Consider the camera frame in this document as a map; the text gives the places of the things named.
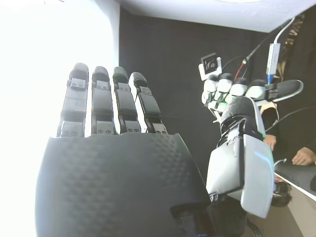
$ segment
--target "white cable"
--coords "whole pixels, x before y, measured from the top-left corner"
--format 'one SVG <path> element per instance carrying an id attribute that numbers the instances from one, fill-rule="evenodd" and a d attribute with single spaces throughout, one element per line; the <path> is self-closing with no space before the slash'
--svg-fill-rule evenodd
<path id="1" fill-rule="evenodd" d="M 295 17 L 293 17 L 292 20 L 290 20 L 290 22 L 286 26 L 284 26 L 282 30 L 280 30 L 280 32 L 277 34 L 275 41 L 273 43 L 277 43 L 277 40 L 280 37 L 280 35 L 293 23 L 294 20 L 295 20 Z"/>

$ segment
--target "robotic arm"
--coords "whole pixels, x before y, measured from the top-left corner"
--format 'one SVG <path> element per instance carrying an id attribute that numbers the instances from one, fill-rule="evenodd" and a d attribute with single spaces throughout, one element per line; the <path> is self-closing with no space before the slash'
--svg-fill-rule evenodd
<path id="1" fill-rule="evenodd" d="M 202 101 L 209 108 L 215 101 L 222 136 L 206 185 L 180 135 L 167 133 L 140 73 L 128 79 L 117 67 L 110 78 L 95 69 L 92 130 L 84 138 L 89 72 L 76 64 L 38 176 L 38 237 L 230 236 L 243 233 L 247 212 L 266 217 L 274 170 L 258 102 L 238 96 L 215 62 L 215 73 L 204 72 L 209 97 Z"/>

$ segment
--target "white ceiling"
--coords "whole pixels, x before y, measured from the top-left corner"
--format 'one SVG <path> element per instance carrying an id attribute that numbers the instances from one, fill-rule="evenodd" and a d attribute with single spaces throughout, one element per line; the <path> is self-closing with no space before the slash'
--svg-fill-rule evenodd
<path id="1" fill-rule="evenodd" d="M 136 15 L 270 32 L 316 0 L 116 0 Z"/>

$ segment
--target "gray plastic panel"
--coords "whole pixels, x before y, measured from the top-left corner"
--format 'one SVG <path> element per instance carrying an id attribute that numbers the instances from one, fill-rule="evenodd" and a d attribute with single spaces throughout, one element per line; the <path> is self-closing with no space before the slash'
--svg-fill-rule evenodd
<path id="1" fill-rule="evenodd" d="M 36 190 L 38 237 L 176 237 L 170 208 L 209 204 L 180 135 L 51 138 Z"/>

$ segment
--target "black backdrop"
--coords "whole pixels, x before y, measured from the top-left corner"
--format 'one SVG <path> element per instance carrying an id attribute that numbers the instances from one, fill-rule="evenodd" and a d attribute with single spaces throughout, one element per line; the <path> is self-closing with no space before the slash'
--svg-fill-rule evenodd
<path id="1" fill-rule="evenodd" d="M 217 52 L 225 63 L 237 55 L 247 55 L 267 34 L 135 16 L 122 8 L 119 33 L 120 66 L 128 74 L 141 72 L 145 76 L 168 132 L 182 136 L 205 179 L 208 159 L 220 132 L 200 100 L 200 58 Z M 251 79 L 266 79 L 268 44 L 263 44 L 252 58 L 248 74 Z M 239 64 L 231 64 L 227 72 L 235 73 Z"/>

